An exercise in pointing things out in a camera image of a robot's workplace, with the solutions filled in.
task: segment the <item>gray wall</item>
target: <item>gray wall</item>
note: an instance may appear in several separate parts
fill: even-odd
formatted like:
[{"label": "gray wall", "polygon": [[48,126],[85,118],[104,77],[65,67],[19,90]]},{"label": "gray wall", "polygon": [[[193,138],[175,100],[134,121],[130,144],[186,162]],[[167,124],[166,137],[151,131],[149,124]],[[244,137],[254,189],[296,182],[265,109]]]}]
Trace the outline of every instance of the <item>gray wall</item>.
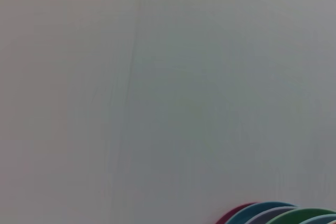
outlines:
[{"label": "gray wall", "polygon": [[0,0],[0,221],[336,208],[336,0]]}]

